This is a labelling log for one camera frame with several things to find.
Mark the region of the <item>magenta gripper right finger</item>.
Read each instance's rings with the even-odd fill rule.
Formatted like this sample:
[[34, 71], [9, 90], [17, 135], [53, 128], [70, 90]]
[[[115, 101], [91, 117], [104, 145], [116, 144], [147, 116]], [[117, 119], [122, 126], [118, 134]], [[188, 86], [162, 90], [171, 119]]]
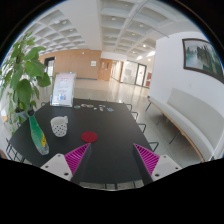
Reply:
[[168, 155], [159, 156], [138, 144], [133, 144], [133, 154], [144, 185], [181, 170]]

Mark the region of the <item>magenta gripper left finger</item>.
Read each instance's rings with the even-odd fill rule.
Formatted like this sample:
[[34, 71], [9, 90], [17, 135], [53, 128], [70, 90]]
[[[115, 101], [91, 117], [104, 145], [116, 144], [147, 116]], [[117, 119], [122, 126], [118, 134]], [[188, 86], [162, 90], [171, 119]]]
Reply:
[[91, 144], [84, 144], [65, 155], [56, 154], [42, 166], [42, 169], [79, 185], [91, 152]]

